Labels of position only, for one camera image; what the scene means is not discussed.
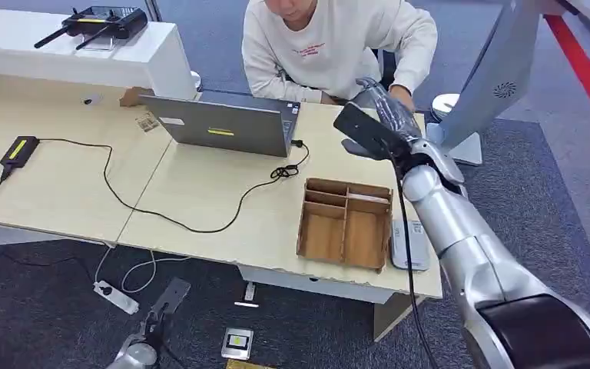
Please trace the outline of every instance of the red stripe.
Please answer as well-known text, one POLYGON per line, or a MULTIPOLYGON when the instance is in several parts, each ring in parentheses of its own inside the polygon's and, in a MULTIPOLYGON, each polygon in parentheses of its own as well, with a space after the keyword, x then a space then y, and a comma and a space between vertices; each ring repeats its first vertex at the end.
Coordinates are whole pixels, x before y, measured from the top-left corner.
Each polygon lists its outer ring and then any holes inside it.
POLYGON ((585 54, 585 50, 582 49, 561 16, 544 15, 544 18, 590 98, 590 59, 585 54))

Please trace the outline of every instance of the laptop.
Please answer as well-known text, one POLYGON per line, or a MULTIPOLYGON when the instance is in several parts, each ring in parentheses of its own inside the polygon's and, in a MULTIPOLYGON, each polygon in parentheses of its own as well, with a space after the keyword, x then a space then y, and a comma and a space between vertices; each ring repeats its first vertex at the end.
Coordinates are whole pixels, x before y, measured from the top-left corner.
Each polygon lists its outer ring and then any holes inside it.
POLYGON ((206 91, 198 101, 140 96, 181 144, 287 158, 299 102, 206 91))

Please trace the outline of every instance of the white cable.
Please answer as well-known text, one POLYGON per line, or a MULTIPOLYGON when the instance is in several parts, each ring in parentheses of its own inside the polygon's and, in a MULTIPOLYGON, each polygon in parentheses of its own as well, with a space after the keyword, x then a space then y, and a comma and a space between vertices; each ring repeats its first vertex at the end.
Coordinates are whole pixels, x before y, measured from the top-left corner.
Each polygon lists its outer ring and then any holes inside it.
POLYGON ((94 284, 98 283, 98 272, 101 271, 101 267, 103 266, 103 261, 105 261, 105 258, 107 258, 107 256, 110 254, 111 248, 107 245, 105 245, 106 248, 108 248, 108 250, 105 252, 105 255, 103 255, 103 258, 101 259, 101 262, 98 263, 98 268, 96 268, 96 274, 94 274, 94 284))
POLYGON ((161 261, 185 261, 185 260, 191 259, 189 257, 155 259, 154 252, 152 250, 151 250, 151 258, 152 258, 151 261, 145 261, 143 263, 139 263, 139 264, 135 265, 134 267, 130 268, 130 270, 123 276, 123 279, 121 280, 121 290, 123 292, 126 292, 128 294, 136 294, 137 292, 141 292, 144 288, 148 287, 148 285, 150 285, 150 283, 152 283, 154 276, 157 274, 157 263, 159 263, 161 261), (148 265, 148 264, 153 265, 153 274, 151 275, 150 279, 148 279, 148 282, 146 282, 143 286, 137 288, 136 290, 128 290, 127 288, 125 288, 125 281, 128 279, 128 276, 130 275, 130 273, 132 273, 132 271, 134 271, 134 269, 141 268, 141 267, 148 265))

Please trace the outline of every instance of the white sweatshirt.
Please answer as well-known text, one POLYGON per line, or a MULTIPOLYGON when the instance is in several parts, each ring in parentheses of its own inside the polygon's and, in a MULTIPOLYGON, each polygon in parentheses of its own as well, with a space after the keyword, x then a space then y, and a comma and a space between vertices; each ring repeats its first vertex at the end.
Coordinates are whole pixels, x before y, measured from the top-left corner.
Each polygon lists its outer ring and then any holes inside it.
POLYGON ((320 102, 321 91, 353 98, 358 77, 380 81, 372 48, 396 52, 393 84, 412 93, 429 74, 436 43, 430 14, 403 0, 318 0, 309 25, 298 32, 263 0, 250 0, 242 49, 254 96, 320 102))

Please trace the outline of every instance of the man's hand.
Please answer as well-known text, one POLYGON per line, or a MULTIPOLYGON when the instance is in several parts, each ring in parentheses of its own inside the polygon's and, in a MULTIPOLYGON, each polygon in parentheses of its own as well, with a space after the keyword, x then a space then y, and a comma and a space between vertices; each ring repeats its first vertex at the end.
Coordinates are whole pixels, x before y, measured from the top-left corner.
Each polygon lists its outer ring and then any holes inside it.
POLYGON ((322 92, 322 99, 320 99, 320 104, 337 105, 336 102, 331 98, 331 96, 327 95, 324 91, 322 92))
POLYGON ((399 85, 391 85, 390 94, 397 100, 401 101, 408 109, 410 109, 410 111, 412 111, 413 113, 415 112, 415 104, 413 103, 413 97, 410 96, 410 93, 405 87, 399 85))

